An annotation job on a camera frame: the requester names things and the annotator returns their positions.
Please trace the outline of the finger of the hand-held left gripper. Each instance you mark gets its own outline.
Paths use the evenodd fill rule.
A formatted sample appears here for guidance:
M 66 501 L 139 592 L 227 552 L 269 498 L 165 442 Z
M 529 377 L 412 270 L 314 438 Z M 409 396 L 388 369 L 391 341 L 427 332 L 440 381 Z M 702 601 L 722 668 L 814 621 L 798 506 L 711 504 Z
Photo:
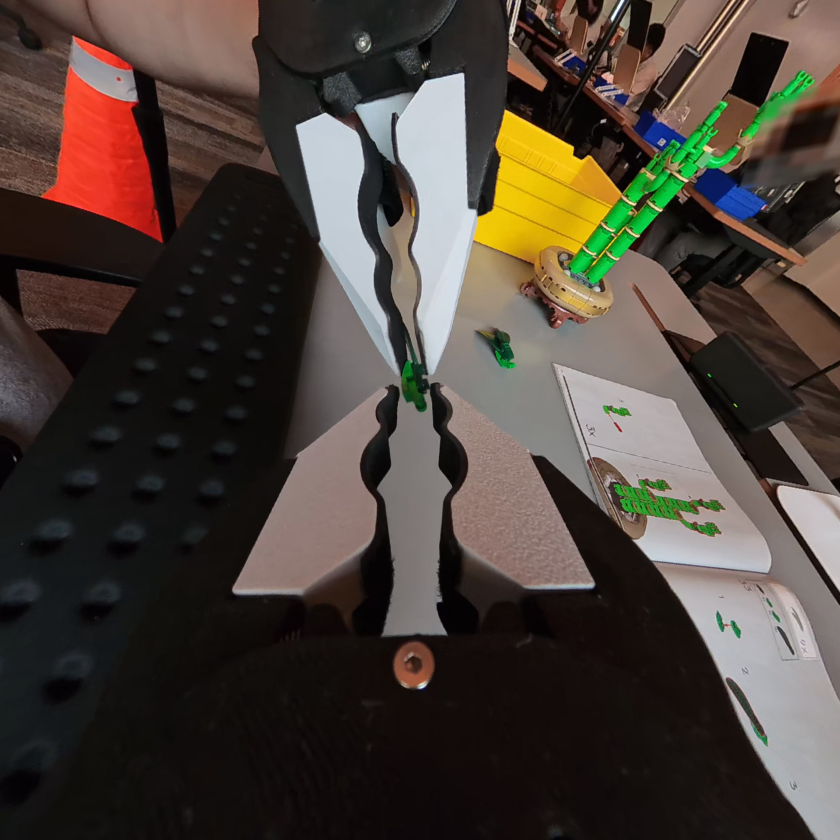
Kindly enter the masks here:
M 453 328 L 477 224 L 477 211 L 468 205 L 465 75 L 426 80 L 415 93 L 361 102 L 355 112 L 411 188 L 415 335 L 426 371 L 434 374 Z
M 407 360 L 392 294 L 394 260 L 382 238 L 382 157 L 363 127 L 327 113 L 297 126 L 320 248 L 395 375 Z

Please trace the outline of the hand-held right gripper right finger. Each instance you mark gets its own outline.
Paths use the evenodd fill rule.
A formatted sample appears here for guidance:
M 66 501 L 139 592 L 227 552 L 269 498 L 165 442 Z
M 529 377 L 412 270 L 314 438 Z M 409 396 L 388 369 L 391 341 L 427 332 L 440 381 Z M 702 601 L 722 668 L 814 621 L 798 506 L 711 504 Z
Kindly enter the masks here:
M 532 454 L 447 385 L 432 385 L 438 467 L 450 489 L 439 542 L 437 614 L 474 634 L 500 603 L 595 587 Z

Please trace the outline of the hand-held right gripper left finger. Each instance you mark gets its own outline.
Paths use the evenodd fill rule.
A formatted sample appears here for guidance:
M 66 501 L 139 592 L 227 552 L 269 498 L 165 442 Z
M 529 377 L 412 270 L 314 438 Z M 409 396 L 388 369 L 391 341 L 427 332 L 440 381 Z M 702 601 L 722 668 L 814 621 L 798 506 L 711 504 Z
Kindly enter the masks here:
M 379 486 L 398 401 L 394 385 L 377 390 L 298 454 L 234 595 L 330 606 L 351 632 L 382 635 L 394 570 Z

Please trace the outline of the green lego leaf assembly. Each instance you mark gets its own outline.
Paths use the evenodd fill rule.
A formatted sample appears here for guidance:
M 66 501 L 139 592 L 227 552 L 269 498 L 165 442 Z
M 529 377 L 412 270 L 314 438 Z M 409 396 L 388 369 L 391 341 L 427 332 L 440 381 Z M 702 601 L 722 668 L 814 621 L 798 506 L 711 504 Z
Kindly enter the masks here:
M 418 412 L 424 413 L 427 410 L 426 394 L 429 391 L 427 374 L 410 337 L 405 337 L 405 343 L 408 355 L 401 373 L 402 395 L 407 403 L 413 404 Z

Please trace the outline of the person's left forearm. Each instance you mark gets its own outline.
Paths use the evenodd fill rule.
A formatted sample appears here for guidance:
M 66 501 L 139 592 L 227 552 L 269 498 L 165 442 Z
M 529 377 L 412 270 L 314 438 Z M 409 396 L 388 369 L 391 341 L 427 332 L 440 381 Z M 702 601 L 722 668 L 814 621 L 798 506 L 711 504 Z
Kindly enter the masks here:
M 173 86 L 256 99 L 257 1 L 87 2 L 92 43 Z

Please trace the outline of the dark green lego leaf piece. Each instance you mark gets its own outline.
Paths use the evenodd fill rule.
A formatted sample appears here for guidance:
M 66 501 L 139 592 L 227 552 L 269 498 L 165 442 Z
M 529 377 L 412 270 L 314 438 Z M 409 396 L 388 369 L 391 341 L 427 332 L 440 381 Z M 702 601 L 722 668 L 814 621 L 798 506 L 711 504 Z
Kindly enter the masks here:
M 499 329 L 493 329 L 492 331 L 477 329 L 476 333 L 490 346 L 501 368 L 512 370 L 516 367 L 509 333 Z

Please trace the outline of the green lego bamboo model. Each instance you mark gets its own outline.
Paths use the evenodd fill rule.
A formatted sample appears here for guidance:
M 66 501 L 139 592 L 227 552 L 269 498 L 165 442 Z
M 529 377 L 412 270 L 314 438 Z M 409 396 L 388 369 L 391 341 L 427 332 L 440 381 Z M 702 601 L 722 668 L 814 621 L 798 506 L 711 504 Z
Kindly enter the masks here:
M 800 71 L 768 98 L 728 150 L 715 154 L 716 124 L 728 107 L 720 101 L 686 140 L 672 140 L 653 156 L 575 254 L 557 246 L 540 251 L 534 276 L 521 285 L 521 294 L 549 306 L 553 329 L 566 320 L 585 323 L 606 314 L 613 305 L 608 272 L 667 205 L 705 171 L 729 165 L 750 147 L 764 123 L 792 109 L 814 84 L 810 73 Z

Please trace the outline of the lego instruction booklet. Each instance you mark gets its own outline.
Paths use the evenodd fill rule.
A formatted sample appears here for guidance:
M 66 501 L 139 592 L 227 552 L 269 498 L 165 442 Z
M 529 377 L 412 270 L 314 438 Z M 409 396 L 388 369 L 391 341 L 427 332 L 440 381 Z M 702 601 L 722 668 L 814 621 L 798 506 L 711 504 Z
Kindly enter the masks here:
M 744 736 L 815 838 L 839 837 L 839 705 L 803 604 L 677 405 L 553 366 L 602 508 L 703 637 Z

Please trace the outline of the yellow plastic bin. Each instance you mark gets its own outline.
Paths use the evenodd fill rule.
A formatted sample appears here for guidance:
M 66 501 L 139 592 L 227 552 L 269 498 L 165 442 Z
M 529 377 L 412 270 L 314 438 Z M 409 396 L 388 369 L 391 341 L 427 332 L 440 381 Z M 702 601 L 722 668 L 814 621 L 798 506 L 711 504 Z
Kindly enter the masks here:
M 592 157 L 576 158 L 513 112 L 505 111 L 497 151 L 495 202 L 478 218 L 475 241 L 528 263 L 549 246 L 574 255 L 621 194 Z

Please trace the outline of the blue storage bin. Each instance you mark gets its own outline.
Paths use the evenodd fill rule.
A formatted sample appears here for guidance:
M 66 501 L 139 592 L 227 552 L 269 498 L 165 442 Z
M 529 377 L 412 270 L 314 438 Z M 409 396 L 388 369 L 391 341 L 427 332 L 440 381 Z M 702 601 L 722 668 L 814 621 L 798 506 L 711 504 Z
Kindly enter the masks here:
M 767 205 L 762 196 L 742 188 L 723 170 L 706 169 L 695 189 L 714 207 L 741 222 L 757 216 Z
M 639 113 L 633 131 L 643 141 L 658 151 L 663 150 L 668 144 L 677 142 L 683 144 L 686 137 L 679 131 L 670 128 L 667 124 L 658 121 L 650 111 L 643 110 Z

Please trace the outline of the orange traffic cone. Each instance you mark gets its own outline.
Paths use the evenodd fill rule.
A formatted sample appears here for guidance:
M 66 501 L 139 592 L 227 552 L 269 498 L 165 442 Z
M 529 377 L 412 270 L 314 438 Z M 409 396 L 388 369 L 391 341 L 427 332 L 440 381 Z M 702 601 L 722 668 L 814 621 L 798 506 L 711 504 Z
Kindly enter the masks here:
M 55 184 L 43 197 L 161 241 L 151 171 L 133 116 L 129 63 L 73 37 Z

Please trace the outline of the black box with green lights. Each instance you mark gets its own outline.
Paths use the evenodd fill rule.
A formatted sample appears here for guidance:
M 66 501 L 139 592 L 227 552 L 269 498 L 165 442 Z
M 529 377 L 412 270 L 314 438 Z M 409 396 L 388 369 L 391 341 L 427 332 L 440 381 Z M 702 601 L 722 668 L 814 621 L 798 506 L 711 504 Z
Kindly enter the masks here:
M 734 332 L 693 352 L 689 366 L 749 433 L 768 430 L 804 409 L 801 398 Z

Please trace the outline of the black office chair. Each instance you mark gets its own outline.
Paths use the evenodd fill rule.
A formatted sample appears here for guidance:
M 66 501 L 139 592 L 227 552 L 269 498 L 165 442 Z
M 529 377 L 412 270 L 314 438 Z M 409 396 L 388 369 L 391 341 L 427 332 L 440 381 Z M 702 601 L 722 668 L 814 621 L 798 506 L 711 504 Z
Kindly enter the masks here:
M 107 217 L 1 190 L 1 292 L 22 313 L 18 270 L 140 287 L 162 242 Z

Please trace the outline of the long wooden desk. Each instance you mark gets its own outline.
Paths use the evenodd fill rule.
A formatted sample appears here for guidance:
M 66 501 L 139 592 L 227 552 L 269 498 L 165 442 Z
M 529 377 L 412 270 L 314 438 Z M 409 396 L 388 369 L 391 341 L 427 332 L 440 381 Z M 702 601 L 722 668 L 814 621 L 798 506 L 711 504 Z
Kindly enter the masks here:
M 554 78 L 560 79 L 568 85 L 577 85 L 579 77 L 564 66 L 555 65 L 553 59 L 545 50 L 534 47 L 532 52 L 538 60 L 537 65 L 534 65 L 516 44 L 510 43 L 507 72 L 537 92 L 543 92 L 548 85 L 548 81 Z M 609 100 L 600 96 L 589 82 L 584 85 L 583 93 L 604 112 L 609 121 L 616 123 L 622 129 L 623 134 L 638 149 L 637 157 L 640 157 L 641 154 L 652 157 L 658 152 L 654 145 L 647 143 L 635 131 L 635 125 L 637 125 L 637 115 L 635 113 L 627 111 L 625 108 L 614 107 Z M 737 232 L 738 236 L 747 243 L 755 244 L 760 253 L 766 251 L 771 259 L 781 261 L 784 266 L 788 264 L 803 266 L 806 263 L 806 257 L 800 255 L 792 247 L 786 246 L 754 220 L 739 220 L 722 211 L 698 192 L 697 185 L 694 182 L 685 184 L 682 192 L 692 198 L 711 217 L 717 219 L 718 222 L 724 224 L 730 230 Z

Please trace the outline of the black monitor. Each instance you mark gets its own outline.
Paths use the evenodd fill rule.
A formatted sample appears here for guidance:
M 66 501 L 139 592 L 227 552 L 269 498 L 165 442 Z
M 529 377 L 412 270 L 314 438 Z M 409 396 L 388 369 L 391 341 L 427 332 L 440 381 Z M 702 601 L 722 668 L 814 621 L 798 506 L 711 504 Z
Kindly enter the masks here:
M 761 106 L 770 95 L 789 44 L 783 38 L 752 32 L 728 94 Z

